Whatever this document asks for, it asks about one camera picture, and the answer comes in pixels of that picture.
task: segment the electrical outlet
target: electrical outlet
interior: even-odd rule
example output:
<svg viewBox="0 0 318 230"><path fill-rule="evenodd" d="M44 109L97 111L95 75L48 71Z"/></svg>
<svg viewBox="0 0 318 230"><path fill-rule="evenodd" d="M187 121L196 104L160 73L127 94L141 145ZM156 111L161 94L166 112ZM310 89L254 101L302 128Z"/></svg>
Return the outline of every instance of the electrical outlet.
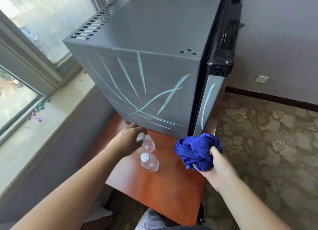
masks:
<svg viewBox="0 0 318 230"><path fill-rule="evenodd" d="M256 83L265 83L267 79L268 79L267 76L258 75L258 77L256 78L255 82Z"/></svg>

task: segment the person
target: person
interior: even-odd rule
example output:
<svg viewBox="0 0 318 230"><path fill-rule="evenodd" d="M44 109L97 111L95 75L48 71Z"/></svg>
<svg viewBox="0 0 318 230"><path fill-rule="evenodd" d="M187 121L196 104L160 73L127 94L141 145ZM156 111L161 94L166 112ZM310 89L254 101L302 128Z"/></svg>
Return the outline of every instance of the person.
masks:
<svg viewBox="0 0 318 230"><path fill-rule="evenodd" d="M147 134L136 123L120 131L104 150L38 203L12 230L80 229L113 168L141 147L142 140L136 141L141 132ZM214 168L200 173L221 194L240 229L290 229L239 179L215 147L211 148L211 154ZM155 211L147 210L136 229L167 229L159 217Z"/></svg>

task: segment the patterned carpet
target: patterned carpet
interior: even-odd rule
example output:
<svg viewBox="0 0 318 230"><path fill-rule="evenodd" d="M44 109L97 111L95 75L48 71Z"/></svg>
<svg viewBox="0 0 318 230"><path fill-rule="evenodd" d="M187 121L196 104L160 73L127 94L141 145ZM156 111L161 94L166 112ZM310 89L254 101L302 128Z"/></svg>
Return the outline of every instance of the patterned carpet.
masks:
<svg viewBox="0 0 318 230"><path fill-rule="evenodd" d="M317 229L318 113L230 93L224 102L216 136L241 179L293 229ZM239 229L208 183L202 203L205 226ZM111 230L133 230L146 210L121 193L113 204Z"/></svg>

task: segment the blue cloth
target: blue cloth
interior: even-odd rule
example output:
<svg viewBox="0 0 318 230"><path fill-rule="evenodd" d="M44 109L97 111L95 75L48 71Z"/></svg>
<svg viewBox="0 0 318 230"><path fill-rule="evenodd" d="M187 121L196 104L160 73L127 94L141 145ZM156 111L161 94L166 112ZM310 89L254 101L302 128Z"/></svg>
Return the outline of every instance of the blue cloth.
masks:
<svg viewBox="0 0 318 230"><path fill-rule="evenodd" d="M192 168L192 164L201 172L208 171L213 167L213 156L210 156L210 148L215 146L222 153L220 139L213 135L202 134L199 137L187 136L184 139L178 139L175 144L174 152L176 152L186 169Z"/></svg>

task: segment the plastic bottle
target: plastic bottle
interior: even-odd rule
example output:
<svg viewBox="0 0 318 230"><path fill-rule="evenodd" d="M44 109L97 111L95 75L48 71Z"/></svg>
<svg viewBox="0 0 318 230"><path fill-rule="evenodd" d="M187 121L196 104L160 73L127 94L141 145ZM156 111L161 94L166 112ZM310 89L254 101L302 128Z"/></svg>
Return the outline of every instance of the plastic bottle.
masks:
<svg viewBox="0 0 318 230"><path fill-rule="evenodd" d="M142 153L140 160L143 167L151 172L156 172L159 168L159 161L153 153Z"/></svg>
<svg viewBox="0 0 318 230"><path fill-rule="evenodd" d="M143 140L142 147L145 149L145 152L152 152L155 149L155 143L151 139L151 137L148 135L145 135L144 133L140 133L137 136L137 141Z"/></svg>

